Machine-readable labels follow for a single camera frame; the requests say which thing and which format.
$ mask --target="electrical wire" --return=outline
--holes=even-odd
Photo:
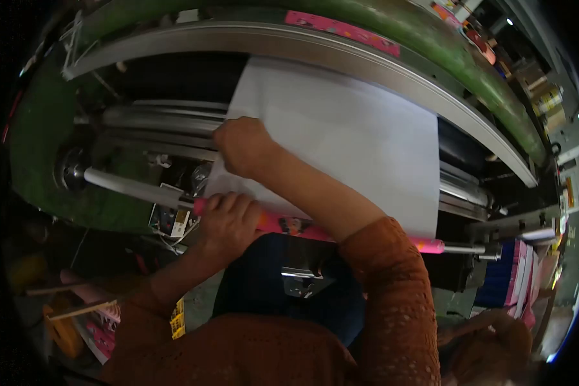
[[[170,250],[171,250],[172,252],[174,252],[174,254],[175,254],[176,256],[178,256],[180,253],[179,253],[178,251],[176,251],[176,248],[175,248],[176,245],[178,245],[182,240],[184,240],[185,237],[187,237],[195,228],[199,227],[199,220],[200,220],[200,219],[197,219],[197,220],[193,223],[193,225],[191,225],[191,226],[185,231],[185,234],[183,234],[182,237],[180,237],[180,238],[178,239],[178,241],[176,241],[176,242],[173,242],[173,243],[171,243],[171,244],[168,243],[168,242],[165,240],[165,237],[163,237],[165,234],[164,234],[163,232],[161,232],[161,231],[159,231],[159,237],[161,238],[161,241],[163,242],[163,244],[167,245],[167,247],[170,248]]]
[[[84,236],[81,237],[81,241],[79,242],[79,245],[77,245],[77,251],[75,251],[75,256],[73,256],[73,260],[71,261],[71,266],[69,268],[73,268],[73,265],[75,264],[75,259],[77,258],[77,255],[79,254],[79,249],[81,248],[81,245],[84,243],[84,240],[86,239],[86,235],[88,234],[89,230],[90,230],[90,228],[86,228]]]
[[[197,228],[198,226],[199,226],[199,219],[197,219],[197,220],[193,223],[193,225],[191,225],[191,227],[189,227],[189,228],[185,231],[185,234],[182,235],[182,237],[179,238],[177,242],[171,244],[171,246],[176,246],[176,245],[178,245],[185,237],[188,236],[188,234],[191,233],[191,231],[192,231],[193,229]]]

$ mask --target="white tube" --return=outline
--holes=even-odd
[[[84,179],[102,188],[139,198],[150,203],[168,206],[174,209],[178,209],[180,206],[179,199],[182,196],[182,192],[178,190],[156,187],[148,183],[101,172],[91,167],[84,172]]]

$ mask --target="orange lace sleeve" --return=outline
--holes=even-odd
[[[440,385],[427,269],[399,223],[378,220],[350,236],[340,251],[368,294],[358,364],[363,382]]]

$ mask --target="metal shaft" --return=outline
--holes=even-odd
[[[471,245],[471,244],[444,244],[444,252],[447,253],[485,253],[484,245]]]

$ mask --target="orange knit top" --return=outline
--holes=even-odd
[[[440,385],[435,311],[420,253],[383,218],[340,245],[368,293],[360,361],[305,320],[225,314],[171,339],[149,285],[122,308],[102,378],[114,385]]]

